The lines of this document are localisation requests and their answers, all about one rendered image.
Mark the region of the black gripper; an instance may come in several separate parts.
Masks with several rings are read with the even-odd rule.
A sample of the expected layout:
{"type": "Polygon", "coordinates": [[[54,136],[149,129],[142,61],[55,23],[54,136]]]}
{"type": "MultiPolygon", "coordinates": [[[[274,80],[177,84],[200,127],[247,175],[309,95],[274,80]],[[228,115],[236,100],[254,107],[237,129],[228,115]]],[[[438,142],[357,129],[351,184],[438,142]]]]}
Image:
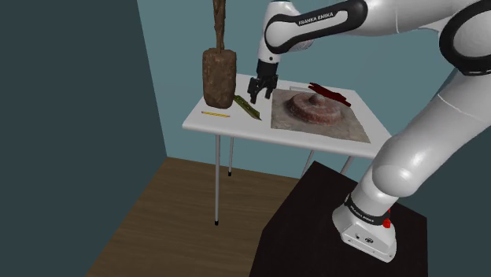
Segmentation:
{"type": "Polygon", "coordinates": [[[250,102],[255,104],[258,93],[267,88],[265,97],[270,98],[273,89],[276,88],[278,79],[277,75],[278,63],[268,63],[261,59],[257,62],[257,76],[249,80],[247,93],[250,95],[250,102]]]}

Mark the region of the green flat ruler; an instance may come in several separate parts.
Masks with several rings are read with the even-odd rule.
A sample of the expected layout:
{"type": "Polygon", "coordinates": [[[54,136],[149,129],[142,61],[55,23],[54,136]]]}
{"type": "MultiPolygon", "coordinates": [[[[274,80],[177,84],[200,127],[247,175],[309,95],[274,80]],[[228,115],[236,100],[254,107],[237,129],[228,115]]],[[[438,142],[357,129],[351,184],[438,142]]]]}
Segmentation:
{"type": "Polygon", "coordinates": [[[244,98],[240,95],[234,96],[234,101],[244,110],[246,111],[252,118],[256,120],[260,120],[260,113],[255,110],[244,98]]]}

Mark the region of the white table with metal legs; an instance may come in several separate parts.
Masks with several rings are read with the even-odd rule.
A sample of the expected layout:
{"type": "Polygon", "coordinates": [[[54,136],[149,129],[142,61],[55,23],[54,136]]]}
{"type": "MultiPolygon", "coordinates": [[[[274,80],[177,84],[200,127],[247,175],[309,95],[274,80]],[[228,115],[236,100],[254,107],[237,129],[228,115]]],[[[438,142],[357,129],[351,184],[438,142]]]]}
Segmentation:
{"type": "Polygon", "coordinates": [[[234,139],[248,139],[259,142],[269,142],[276,145],[292,146],[310,150],[311,152],[328,152],[346,155],[341,172],[346,173],[355,157],[372,159],[375,157],[383,143],[390,137],[390,133],[379,119],[368,108],[362,98],[354,90],[333,87],[351,103],[351,109],[358,121],[362,124],[370,143],[354,142],[329,138],[322,135],[287,131],[271,128],[271,100],[259,98],[253,108],[260,113],[260,120],[252,118],[238,104],[234,103],[229,109],[215,109],[205,104],[201,99],[183,122],[183,129],[199,131],[215,135],[215,201],[214,220],[219,221],[220,199],[220,139],[228,136],[234,139]],[[230,115],[230,118],[210,116],[201,111],[230,115]]]}

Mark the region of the brown statue on block base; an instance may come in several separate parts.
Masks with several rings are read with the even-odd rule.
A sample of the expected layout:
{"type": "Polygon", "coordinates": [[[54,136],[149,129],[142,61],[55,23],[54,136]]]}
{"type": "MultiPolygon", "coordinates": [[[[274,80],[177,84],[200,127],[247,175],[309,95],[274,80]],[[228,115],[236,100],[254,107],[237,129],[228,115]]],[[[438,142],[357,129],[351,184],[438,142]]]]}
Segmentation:
{"type": "Polygon", "coordinates": [[[224,47],[226,0],[212,0],[216,46],[202,54],[203,97],[208,106],[228,109],[234,101],[237,55],[224,47]]]}

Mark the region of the stone slab with round mound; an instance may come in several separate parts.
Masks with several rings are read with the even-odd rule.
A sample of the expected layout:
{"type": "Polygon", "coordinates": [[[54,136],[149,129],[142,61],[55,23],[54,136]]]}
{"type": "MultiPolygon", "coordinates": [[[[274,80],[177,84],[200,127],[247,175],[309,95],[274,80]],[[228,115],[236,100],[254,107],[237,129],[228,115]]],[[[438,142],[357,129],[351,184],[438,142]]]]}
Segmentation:
{"type": "Polygon", "coordinates": [[[350,107],[321,94],[274,89],[271,128],[370,143],[350,107]]]}

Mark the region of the dark red stick object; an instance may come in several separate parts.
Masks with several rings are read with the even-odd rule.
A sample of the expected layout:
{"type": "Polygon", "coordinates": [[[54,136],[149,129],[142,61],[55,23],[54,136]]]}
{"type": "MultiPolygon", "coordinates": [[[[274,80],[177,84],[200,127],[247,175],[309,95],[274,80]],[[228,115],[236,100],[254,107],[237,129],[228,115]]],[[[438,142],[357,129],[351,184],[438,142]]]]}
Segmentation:
{"type": "Polygon", "coordinates": [[[351,106],[351,104],[346,101],[346,97],[344,97],[342,94],[339,94],[332,90],[328,90],[327,88],[320,86],[318,83],[310,83],[308,88],[315,91],[317,94],[321,94],[326,98],[330,98],[332,100],[340,102],[348,107],[351,106]]]}

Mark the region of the dark robot stand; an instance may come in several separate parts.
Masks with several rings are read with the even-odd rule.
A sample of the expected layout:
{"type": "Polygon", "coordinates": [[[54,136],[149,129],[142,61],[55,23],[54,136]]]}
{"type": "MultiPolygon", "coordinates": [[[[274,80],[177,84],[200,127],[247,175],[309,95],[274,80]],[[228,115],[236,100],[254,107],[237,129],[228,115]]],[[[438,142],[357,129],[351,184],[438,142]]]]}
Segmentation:
{"type": "Polygon", "coordinates": [[[392,207],[389,263],[341,240],[332,212],[355,185],[313,162],[263,229],[249,277],[429,277],[426,217],[403,205],[392,207]]]}

